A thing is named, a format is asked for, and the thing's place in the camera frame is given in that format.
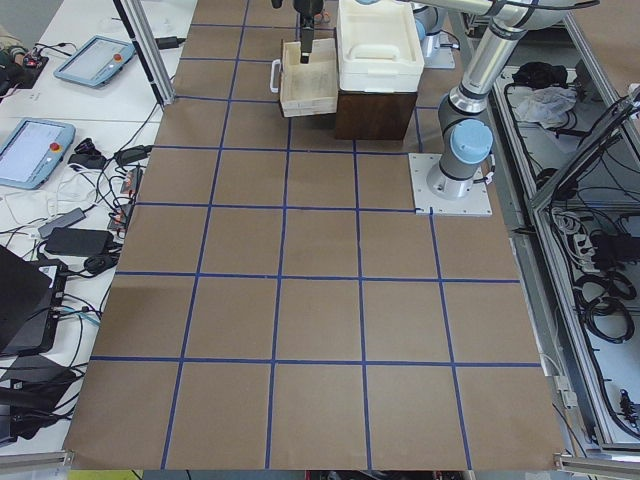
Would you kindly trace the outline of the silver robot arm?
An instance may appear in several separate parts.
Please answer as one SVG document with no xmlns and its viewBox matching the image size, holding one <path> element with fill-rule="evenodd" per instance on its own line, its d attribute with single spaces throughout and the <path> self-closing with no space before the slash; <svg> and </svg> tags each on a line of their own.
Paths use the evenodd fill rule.
<svg viewBox="0 0 640 480">
<path fill-rule="evenodd" d="M 458 200 L 468 195 L 473 177 L 490 153 L 493 134 L 478 116 L 498 75 L 530 30 L 540 30 L 562 20 L 571 1 L 427 1 L 429 7 L 486 16 L 490 19 L 464 75 L 442 100 L 438 115 L 444 152 L 426 181 L 440 198 Z"/>
</svg>

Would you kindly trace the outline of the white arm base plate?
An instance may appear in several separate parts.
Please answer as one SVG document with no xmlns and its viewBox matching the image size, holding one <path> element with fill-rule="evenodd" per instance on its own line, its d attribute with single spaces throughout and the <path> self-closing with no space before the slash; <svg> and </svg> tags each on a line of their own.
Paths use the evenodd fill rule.
<svg viewBox="0 0 640 480">
<path fill-rule="evenodd" d="M 414 212 L 417 215 L 490 217 L 492 208 L 482 168 L 471 179 L 453 180 L 440 169 L 440 154 L 410 153 Z"/>
</svg>

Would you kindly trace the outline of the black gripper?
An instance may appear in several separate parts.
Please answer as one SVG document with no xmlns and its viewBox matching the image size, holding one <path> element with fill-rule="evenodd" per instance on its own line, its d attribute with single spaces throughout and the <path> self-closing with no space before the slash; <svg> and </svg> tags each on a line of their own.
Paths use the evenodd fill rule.
<svg viewBox="0 0 640 480">
<path fill-rule="evenodd" d="M 300 15 L 300 63 L 308 64 L 312 53 L 314 40 L 314 19 L 324 9 L 323 0 L 294 0 L 293 7 Z"/>
</svg>

